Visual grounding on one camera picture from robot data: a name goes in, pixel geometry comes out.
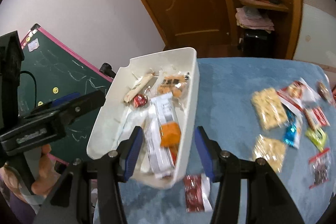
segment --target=pink wall stripe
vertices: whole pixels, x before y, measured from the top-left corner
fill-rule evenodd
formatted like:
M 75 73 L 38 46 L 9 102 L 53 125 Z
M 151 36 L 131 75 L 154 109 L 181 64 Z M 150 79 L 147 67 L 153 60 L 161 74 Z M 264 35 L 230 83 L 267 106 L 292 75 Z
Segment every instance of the pink wall stripe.
M 336 2 L 335 0 L 303 0 L 303 3 L 313 6 L 326 12 L 336 18 Z

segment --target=black cable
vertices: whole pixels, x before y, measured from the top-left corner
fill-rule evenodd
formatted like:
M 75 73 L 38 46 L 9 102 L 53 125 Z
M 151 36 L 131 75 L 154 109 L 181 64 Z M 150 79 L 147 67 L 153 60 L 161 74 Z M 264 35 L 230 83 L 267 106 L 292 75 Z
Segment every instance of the black cable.
M 36 107 L 36 101 L 37 101 L 36 79 L 35 79 L 34 75 L 31 72 L 27 71 L 27 70 L 23 70 L 23 71 L 20 72 L 20 74 L 23 74 L 23 73 L 30 75 L 32 77 L 32 79 L 34 80 L 34 85 L 35 85 L 35 105 L 34 105 L 34 108 L 35 108 Z

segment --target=blue tablecloth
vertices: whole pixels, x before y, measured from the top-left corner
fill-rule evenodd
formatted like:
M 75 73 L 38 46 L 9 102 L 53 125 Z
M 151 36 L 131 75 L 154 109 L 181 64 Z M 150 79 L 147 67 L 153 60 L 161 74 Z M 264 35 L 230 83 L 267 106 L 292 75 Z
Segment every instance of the blue tablecloth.
M 318 80 L 329 86 L 323 70 L 310 63 L 257 58 L 207 58 L 199 59 L 198 64 L 200 80 L 195 126 L 202 125 L 209 138 L 216 140 L 222 149 L 246 160 L 251 158 L 259 134 L 282 139 L 284 133 L 283 128 L 270 133 L 262 131 L 251 104 L 254 91 L 268 87 L 282 88 L 300 77 L 313 89 L 316 89 Z M 336 111 L 323 100 L 319 105 L 331 125 L 325 131 L 329 136 L 327 146 L 334 158 Z M 307 224 L 315 223 L 325 211 L 335 182 L 336 164 L 333 161 L 330 181 L 309 190 L 313 177 L 308 169 L 308 158 L 317 152 L 317 148 L 303 134 L 299 150 L 287 148 L 279 174 Z M 187 174 L 201 172 L 202 164 L 193 142 Z M 214 205 L 219 183 L 211 187 L 211 202 Z M 205 224 L 211 219 L 212 213 L 186 213 L 182 182 L 169 190 L 157 190 L 130 180 L 126 184 L 120 183 L 120 192 L 127 221 L 131 224 Z M 245 217 L 246 182 L 243 182 L 239 223 L 245 223 Z

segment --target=white plastic bin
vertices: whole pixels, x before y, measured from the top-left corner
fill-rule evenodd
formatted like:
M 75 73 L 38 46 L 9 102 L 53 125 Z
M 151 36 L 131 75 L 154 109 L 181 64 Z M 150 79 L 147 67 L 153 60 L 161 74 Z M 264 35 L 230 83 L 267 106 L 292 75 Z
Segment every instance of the white plastic bin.
M 153 174 L 144 174 L 137 168 L 132 176 L 133 179 L 143 184 L 161 189 L 172 187 L 175 182 L 185 176 L 189 160 L 200 79 L 195 49 L 186 47 L 132 58 L 127 67 L 120 68 L 106 95 L 106 102 L 99 111 L 86 148 L 88 156 L 92 159 L 99 159 L 115 149 L 116 140 L 119 137 L 118 132 L 129 111 L 129 106 L 123 102 L 124 96 L 129 91 L 128 87 L 132 88 L 137 77 L 144 76 L 150 69 L 157 73 L 159 70 L 171 68 L 171 65 L 178 71 L 190 73 L 188 97 L 184 110 L 175 108 L 181 129 L 181 140 L 174 176 L 156 179 Z

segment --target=person's hand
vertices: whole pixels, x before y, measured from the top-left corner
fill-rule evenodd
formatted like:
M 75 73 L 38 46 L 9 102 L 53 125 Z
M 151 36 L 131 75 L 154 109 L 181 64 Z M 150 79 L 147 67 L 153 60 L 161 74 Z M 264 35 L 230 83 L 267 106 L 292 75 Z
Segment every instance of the person's hand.
M 59 178 L 59 174 L 54 170 L 53 163 L 47 156 L 47 153 L 51 151 L 49 144 L 42 146 L 42 154 L 39 161 L 39 177 L 31 185 L 31 190 L 36 195 L 42 195 L 46 197 L 51 191 L 52 187 Z M 22 201 L 26 202 L 20 192 L 20 185 L 14 173 L 6 168 L 6 166 L 0 168 L 0 175 L 5 182 L 6 186 Z

